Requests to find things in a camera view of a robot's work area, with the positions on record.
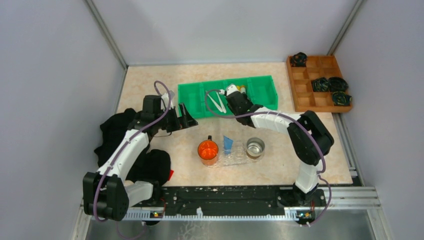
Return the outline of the orange plastic mug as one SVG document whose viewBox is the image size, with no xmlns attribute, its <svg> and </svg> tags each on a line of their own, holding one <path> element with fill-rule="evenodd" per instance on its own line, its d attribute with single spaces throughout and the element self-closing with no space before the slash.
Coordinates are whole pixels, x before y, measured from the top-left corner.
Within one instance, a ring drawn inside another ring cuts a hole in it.
<svg viewBox="0 0 424 240">
<path fill-rule="evenodd" d="M 202 141 L 197 147 L 197 154 L 201 162 L 209 167 L 217 163 L 219 155 L 219 146 L 213 141 L 209 135 L 206 140 Z"/>
</svg>

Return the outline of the blue toothpaste tube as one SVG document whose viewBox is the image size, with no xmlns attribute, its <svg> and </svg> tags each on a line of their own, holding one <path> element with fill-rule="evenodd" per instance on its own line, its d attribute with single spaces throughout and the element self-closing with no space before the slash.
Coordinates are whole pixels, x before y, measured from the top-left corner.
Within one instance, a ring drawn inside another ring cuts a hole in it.
<svg viewBox="0 0 424 240">
<path fill-rule="evenodd" d="M 231 138 L 223 136 L 224 154 L 229 155 L 232 152 L 233 143 L 234 141 Z"/>
</svg>

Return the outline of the steel cup orange sleeve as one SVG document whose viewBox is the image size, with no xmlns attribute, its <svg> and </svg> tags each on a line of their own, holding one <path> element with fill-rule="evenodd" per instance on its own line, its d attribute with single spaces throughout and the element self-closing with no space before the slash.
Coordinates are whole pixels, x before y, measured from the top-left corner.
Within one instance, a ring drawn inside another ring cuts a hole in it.
<svg viewBox="0 0 424 240">
<path fill-rule="evenodd" d="M 265 152 L 265 143 L 258 137 L 249 138 L 246 142 L 246 155 L 251 159 L 258 159 Z"/>
</svg>

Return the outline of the clear textured plastic tray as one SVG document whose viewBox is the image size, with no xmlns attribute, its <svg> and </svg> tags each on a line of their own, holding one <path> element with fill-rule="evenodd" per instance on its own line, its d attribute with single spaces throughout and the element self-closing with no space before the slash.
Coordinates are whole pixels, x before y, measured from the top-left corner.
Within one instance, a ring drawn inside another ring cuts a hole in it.
<svg viewBox="0 0 424 240">
<path fill-rule="evenodd" d="M 222 168 L 238 165 L 247 165 L 259 162 L 265 155 L 257 159 L 249 158 L 246 154 L 246 142 L 234 141 L 230 154 L 224 154 L 224 149 L 220 149 L 216 164 L 208 166 L 209 168 Z"/>
</svg>

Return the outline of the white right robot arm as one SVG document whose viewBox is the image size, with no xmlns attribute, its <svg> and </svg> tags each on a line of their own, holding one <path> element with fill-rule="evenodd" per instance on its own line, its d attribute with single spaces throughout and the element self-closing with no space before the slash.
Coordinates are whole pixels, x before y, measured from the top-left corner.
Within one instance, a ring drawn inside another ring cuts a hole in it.
<svg viewBox="0 0 424 240">
<path fill-rule="evenodd" d="M 238 90 L 226 92 L 225 98 L 228 108 L 242 125 L 288 134 L 301 161 L 292 198 L 302 205 L 310 202 L 319 177 L 327 168 L 325 155 L 335 142 L 318 115 L 311 110 L 300 115 L 271 110 L 252 103 L 245 93 Z"/>
</svg>

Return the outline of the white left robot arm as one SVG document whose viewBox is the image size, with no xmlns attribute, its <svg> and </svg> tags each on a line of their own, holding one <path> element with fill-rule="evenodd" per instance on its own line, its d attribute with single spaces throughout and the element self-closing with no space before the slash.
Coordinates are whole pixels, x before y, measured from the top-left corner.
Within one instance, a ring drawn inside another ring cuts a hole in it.
<svg viewBox="0 0 424 240">
<path fill-rule="evenodd" d="M 124 184 L 139 155 L 160 130 L 167 133 L 198 126 L 184 103 L 177 114 L 170 94 L 146 95 L 142 110 L 137 112 L 111 157 L 96 171 L 83 177 L 84 213 L 100 221 L 121 221 L 129 208 L 149 200 L 159 187 L 157 181 L 137 180 Z"/>
</svg>

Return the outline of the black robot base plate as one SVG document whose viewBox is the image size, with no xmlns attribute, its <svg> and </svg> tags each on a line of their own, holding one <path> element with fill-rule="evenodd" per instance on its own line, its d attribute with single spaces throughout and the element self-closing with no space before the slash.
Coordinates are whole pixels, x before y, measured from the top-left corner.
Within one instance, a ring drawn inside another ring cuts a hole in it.
<svg viewBox="0 0 424 240">
<path fill-rule="evenodd" d="M 260 217 L 283 216 L 289 207 L 313 210 L 326 204 L 324 191 L 318 188 L 303 193 L 288 185 L 233 185 L 163 187 L 159 197 L 136 206 L 165 209 L 167 217 Z"/>
</svg>

